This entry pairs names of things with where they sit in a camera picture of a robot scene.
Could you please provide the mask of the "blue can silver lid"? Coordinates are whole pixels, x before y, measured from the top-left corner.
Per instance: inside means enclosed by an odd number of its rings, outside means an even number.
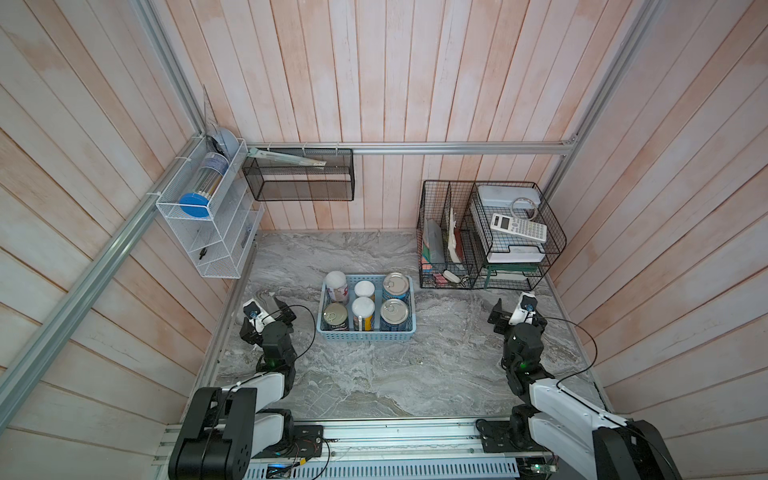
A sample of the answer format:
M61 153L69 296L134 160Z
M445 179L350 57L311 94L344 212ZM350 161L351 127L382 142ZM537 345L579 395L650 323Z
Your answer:
M407 302L410 290L410 280L400 272L389 273L382 281L382 297L384 300L398 299Z
M400 299L385 300L380 309L381 331L408 331L410 326L410 310Z

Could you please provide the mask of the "light blue plastic basket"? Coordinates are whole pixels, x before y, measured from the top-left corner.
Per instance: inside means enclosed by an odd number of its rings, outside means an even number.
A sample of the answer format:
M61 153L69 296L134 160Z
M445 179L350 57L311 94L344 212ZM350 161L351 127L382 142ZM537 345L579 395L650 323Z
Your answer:
M316 331L346 342L404 342L416 332L415 288L411 277L329 273L321 288Z

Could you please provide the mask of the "white lid yellow can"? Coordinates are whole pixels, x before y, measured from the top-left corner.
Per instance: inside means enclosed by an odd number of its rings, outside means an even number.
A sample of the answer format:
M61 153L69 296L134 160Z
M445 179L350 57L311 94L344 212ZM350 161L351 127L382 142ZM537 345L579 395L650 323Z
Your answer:
M361 280L354 285L354 293L357 298L375 300L376 288L372 281Z

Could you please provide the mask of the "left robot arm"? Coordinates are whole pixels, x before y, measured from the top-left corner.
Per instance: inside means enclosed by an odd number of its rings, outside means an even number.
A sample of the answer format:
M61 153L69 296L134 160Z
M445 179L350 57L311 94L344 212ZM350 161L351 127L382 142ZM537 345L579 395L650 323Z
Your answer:
M241 479L254 454L289 436L290 416L268 406L285 398L295 380L296 314L265 291L244 303L243 315L240 337L260 347L263 358L251 377L194 393L170 456L170 479Z

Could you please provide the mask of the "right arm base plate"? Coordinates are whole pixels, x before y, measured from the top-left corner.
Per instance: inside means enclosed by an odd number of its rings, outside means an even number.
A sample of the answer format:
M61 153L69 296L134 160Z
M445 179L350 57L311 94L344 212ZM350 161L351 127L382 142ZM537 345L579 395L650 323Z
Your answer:
M485 453L548 452L549 449L535 442L527 419L517 417L507 421L475 421Z

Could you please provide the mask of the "red label can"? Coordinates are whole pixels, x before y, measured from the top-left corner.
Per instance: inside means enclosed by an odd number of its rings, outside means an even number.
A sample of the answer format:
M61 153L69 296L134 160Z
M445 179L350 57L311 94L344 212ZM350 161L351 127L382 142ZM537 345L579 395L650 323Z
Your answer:
M346 306L339 302L329 303L322 314L323 331L348 331L349 314Z

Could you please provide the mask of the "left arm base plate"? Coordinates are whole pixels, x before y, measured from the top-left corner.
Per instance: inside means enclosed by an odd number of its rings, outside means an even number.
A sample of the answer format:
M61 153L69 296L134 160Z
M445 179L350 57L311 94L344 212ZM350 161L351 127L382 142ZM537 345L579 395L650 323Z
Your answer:
M267 447L257 457L312 459L323 454L324 445L323 426L319 424L299 425L293 428L288 437L276 445Z

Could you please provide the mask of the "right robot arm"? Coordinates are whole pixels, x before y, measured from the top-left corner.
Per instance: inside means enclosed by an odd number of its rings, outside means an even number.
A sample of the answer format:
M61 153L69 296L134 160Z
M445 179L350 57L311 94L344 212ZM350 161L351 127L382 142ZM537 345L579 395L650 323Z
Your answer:
M486 453L546 451L550 461L530 464L532 474L565 461L585 479L678 479L681 474L651 423L609 412L567 389L541 360L549 322L534 294L523 293L512 311L496 302L488 322L504 343L500 366L520 399L508 421L479 419Z

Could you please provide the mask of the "white lid red can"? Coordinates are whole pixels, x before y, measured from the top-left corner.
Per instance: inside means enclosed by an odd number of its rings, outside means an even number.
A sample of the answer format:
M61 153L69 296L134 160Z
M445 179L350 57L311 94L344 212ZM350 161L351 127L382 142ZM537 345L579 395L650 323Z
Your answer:
M328 299L334 303L348 303L348 283L346 275L338 270L329 272L324 280Z

